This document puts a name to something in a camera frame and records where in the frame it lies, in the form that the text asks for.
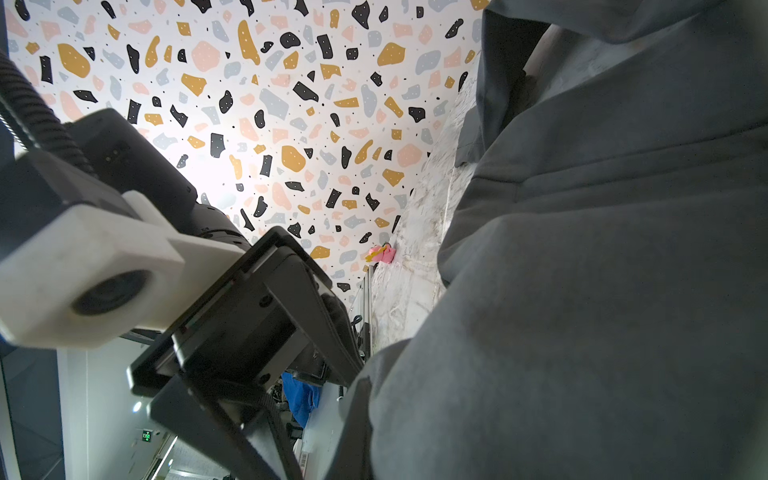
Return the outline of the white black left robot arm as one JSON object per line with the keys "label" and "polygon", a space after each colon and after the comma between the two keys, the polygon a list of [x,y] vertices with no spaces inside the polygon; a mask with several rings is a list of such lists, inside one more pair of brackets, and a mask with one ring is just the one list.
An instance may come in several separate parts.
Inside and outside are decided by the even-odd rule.
{"label": "white black left robot arm", "polygon": [[124,118],[24,137],[1,173],[1,334],[32,348],[155,338],[128,369],[152,420],[239,479],[301,470],[270,387],[362,367],[326,273],[282,227],[249,243]]}

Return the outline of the dark grey zip jacket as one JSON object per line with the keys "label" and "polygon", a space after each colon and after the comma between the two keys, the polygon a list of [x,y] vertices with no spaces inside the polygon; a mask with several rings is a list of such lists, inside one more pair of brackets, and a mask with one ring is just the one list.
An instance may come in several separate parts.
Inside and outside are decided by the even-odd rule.
{"label": "dark grey zip jacket", "polygon": [[767,5],[492,1],[445,293],[331,479],[767,475]]}

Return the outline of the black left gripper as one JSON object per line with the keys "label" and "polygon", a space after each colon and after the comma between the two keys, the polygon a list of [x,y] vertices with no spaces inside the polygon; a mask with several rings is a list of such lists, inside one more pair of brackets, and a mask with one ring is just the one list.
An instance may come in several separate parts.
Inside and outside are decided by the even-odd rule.
{"label": "black left gripper", "polygon": [[363,368],[346,308],[325,271],[270,229],[128,368],[132,393],[179,440],[238,479],[301,470],[270,387],[324,365],[352,385]]}

